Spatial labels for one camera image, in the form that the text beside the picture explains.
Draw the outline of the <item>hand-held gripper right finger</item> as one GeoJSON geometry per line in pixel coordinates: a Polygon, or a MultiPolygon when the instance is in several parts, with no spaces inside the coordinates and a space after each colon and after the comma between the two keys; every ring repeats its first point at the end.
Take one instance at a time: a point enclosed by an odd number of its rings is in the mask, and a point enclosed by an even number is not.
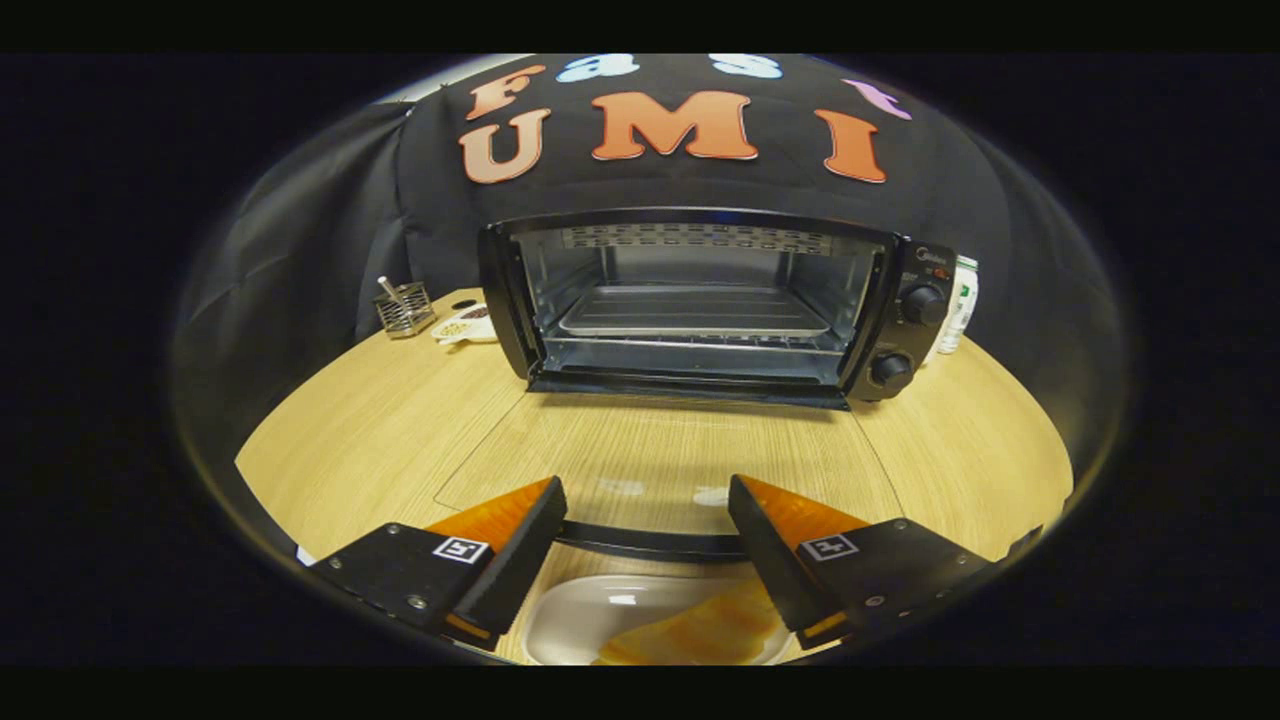
{"type": "Polygon", "coordinates": [[[783,624],[804,650],[869,650],[968,601],[1041,537],[1000,560],[909,518],[867,521],[796,492],[732,475],[728,512],[783,624]]]}

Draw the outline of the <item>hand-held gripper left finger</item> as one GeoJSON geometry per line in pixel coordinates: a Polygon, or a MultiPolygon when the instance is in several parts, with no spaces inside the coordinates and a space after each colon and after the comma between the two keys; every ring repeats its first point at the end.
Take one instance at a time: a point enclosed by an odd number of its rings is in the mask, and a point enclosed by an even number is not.
{"type": "Polygon", "coordinates": [[[561,479],[547,477],[430,527],[389,521],[316,560],[312,573],[399,624],[493,651],[566,514],[561,479]]]}

